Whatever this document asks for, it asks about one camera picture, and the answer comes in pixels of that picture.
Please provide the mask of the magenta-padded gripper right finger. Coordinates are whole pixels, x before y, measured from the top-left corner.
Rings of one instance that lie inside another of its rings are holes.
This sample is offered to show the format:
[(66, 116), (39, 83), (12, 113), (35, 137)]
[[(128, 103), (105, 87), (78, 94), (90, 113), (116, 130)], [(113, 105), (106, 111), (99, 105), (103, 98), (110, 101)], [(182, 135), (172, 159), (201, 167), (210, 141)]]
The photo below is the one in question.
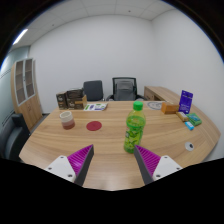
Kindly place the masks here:
[(145, 185), (182, 169), (182, 167), (168, 155), (158, 156), (152, 151), (138, 145), (135, 146), (134, 156)]

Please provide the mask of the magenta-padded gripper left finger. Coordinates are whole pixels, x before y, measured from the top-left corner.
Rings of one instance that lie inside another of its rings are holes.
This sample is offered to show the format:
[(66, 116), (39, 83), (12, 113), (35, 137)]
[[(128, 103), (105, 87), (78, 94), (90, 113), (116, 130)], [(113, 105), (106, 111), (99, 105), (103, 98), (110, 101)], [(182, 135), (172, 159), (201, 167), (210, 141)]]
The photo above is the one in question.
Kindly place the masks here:
[(94, 146), (86, 146), (69, 156), (60, 155), (45, 170), (65, 180), (82, 186), (91, 160), (94, 155)]

